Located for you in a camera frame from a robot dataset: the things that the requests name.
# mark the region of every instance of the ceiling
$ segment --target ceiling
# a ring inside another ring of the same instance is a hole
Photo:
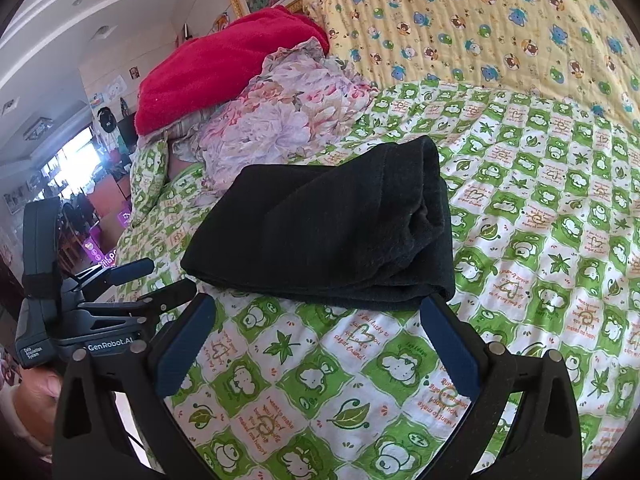
[[[78,66],[141,30],[168,22],[177,0],[25,0],[0,38],[0,179],[43,165],[91,120]],[[112,33],[94,38],[103,25]],[[22,134],[39,118],[54,127]]]

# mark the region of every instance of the red blanket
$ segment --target red blanket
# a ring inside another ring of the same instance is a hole
[[[324,30],[285,7],[269,7],[239,18],[225,30],[188,41],[140,83],[136,131],[147,135],[200,108],[238,97],[262,71],[264,58],[312,36],[326,54]]]

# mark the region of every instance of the green and white bed sheet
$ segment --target green and white bed sheet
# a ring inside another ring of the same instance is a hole
[[[436,141],[449,187],[450,306],[511,352],[562,352],[586,477],[640,400],[638,133],[569,102],[425,80],[386,89],[349,137],[294,162],[340,164],[421,135]],[[183,277],[180,258],[210,209],[193,205],[202,177],[196,166],[167,184],[120,239],[119,263],[156,261],[152,276],[122,288],[124,300]],[[168,405],[222,479],[411,479],[468,406],[415,312],[198,287],[216,298],[216,327]]]

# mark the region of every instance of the black folded cloth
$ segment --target black folded cloth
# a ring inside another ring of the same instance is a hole
[[[341,166],[244,168],[182,268],[215,286],[307,303],[416,309],[455,293],[447,187],[429,137]]]

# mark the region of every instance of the human hand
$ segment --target human hand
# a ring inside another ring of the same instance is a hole
[[[22,382],[14,393],[15,412],[32,437],[50,446],[62,378],[53,370],[42,367],[21,368],[20,374]]]

